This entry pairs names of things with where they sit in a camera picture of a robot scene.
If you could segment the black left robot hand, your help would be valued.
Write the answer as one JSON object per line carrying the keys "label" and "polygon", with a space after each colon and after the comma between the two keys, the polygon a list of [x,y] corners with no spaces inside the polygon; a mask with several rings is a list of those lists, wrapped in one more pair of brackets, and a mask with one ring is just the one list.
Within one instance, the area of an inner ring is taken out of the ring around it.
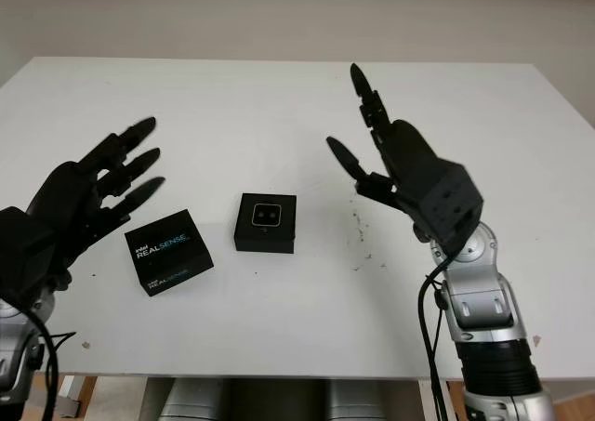
{"label": "black left robot hand", "polygon": [[159,159],[158,148],[126,160],[155,127],[156,119],[148,117],[121,134],[111,133],[82,159],[60,164],[47,177],[26,213],[52,230],[55,247],[33,280],[30,295],[45,288],[65,290],[72,280],[68,268],[74,261],[126,224],[130,214],[164,184],[163,177],[155,177],[131,188]]}

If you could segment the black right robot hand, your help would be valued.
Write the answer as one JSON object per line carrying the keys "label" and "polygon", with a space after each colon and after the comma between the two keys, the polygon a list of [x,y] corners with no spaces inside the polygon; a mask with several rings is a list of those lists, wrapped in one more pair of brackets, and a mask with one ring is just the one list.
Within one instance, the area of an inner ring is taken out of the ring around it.
{"label": "black right robot hand", "polygon": [[366,173],[356,156],[336,138],[326,138],[328,147],[354,180],[358,194],[407,214],[420,241],[438,239],[443,234],[439,218],[423,204],[440,180],[442,162],[415,127],[404,120],[390,120],[380,95],[355,63],[350,66],[350,78],[361,101],[359,110],[365,126],[388,174]]}

